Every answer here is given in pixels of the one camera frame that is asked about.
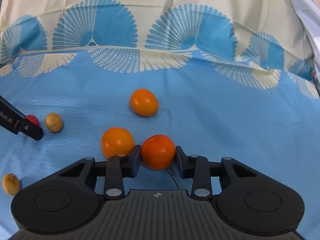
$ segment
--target red fruit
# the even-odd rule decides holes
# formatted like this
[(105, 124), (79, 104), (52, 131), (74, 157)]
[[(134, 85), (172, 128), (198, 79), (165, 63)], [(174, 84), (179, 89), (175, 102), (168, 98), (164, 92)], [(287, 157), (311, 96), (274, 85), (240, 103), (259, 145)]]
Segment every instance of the red fruit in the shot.
[(29, 121), (33, 122), (36, 126), (40, 127), (40, 122), (39, 122), (38, 118), (36, 118), (34, 115), (28, 114), (26, 116), (26, 119), (28, 119)]

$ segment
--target white fan-shaped print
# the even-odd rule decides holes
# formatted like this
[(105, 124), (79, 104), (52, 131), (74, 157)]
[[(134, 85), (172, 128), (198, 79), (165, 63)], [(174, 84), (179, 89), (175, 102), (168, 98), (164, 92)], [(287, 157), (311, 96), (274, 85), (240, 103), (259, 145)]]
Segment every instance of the white fan-shaped print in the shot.
[(311, 66), (306, 60), (298, 60), (288, 68), (288, 76), (293, 80), (303, 95), (310, 99), (319, 99), (316, 85), (310, 82)]
[(66, 66), (76, 53), (50, 53), (25, 56), (19, 64), (18, 71), (23, 77), (36, 77), (49, 73), (60, 66)]
[(241, 62), (229, 61), (216, 55), (203, 52), (204, 58), (211, 61), (216, 71), (241, 84), (257, 89), (271, 89), (279, 84), (281, 71), (265, 70), (256, 64), (247, 66)]
[(191, 52), (140, 50), (140, 71), (183, 67), (192, 58)]
[(0, 68), (0, 77), (3, 77), (7, 74), (9, 74), (12, 71), (12, 64), (4, 65)]
[(144, 49), (95, 48), (89, 49), (89, 53), (98, 66), (121, 73), (179, 68), (192, 58), (191, 52), (170, 53)]

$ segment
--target yellow-brown potato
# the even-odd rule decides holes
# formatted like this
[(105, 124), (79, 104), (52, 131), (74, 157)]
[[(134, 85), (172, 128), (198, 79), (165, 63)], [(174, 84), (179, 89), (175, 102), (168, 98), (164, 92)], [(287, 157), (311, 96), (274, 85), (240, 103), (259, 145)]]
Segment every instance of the yellow-brown potato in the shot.
[(45, 125), (50, 132), (60, 132), (63, 128), (63, 121), (58, 114), (51, 113), (47, 115)]
[(7, 194), (15, 196), (21, 189), (20, 181), (16, 175), (12, 173), (6, 174), (2, 178), (2, 188)]

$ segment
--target black robotic gripper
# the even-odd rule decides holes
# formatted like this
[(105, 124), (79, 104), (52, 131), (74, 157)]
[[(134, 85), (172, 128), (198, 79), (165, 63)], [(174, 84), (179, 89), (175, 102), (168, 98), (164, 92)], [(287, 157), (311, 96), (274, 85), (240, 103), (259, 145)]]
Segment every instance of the black robotic gripper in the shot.
[[(11, 211), (20, 231), (12, 239), (302, 239), (295, 230), (304, 204), (291, 188), (230, 157), (209, 162), (179, 146), (175, 163), (182, 179), (193, 179), (190, 195), (130, 190), (126, 196), (122, 179), (137, 175), (139, 145), (104, 162), (83, 158), (15, 196)], [(103, 176), (99, 195), (94, 189)], [(218, 195), (211, 177), (220, 178)]]

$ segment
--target small potato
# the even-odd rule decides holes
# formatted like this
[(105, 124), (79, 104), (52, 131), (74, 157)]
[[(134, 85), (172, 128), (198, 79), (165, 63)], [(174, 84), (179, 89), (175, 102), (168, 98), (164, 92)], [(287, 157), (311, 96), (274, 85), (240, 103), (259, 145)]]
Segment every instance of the small potato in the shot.
[(60, 132), (63, 128), (63, 121), (58, 114), (51, 113), (47, 115), (45, 125), (50, 132)]
[(20, 181), (16, 175), (12, 173), (6, 174), (2, 178), (2, 188), (7, 194), (15, 196), (21, 189)]

